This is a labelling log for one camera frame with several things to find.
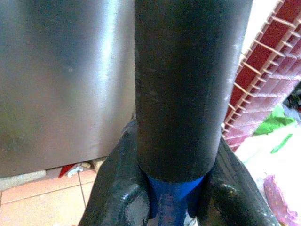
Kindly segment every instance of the black cylinder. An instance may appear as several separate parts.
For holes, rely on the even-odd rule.
[[[185,182],[213,166],[251,0],[135,2],[138,161]]]

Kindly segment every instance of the tiled floor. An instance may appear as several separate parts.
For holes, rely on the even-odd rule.
[[[77,225],[96,177],[92,170],[0,192],[0,226]]]

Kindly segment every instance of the red object on floor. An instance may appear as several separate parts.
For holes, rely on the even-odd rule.
[[[67,165],[67,166],[63,166],[60,172],[60,175],[58,175],[58,178],[61,178],[62,176],[64,176],[66,173],[68,173],[69,170],[71,170],[71,168],[75,166],[75,164],[71,164],[71,165]]]
[[[279,2],[240,62],[222,136],[233,151],[301,81],[301,0]]]

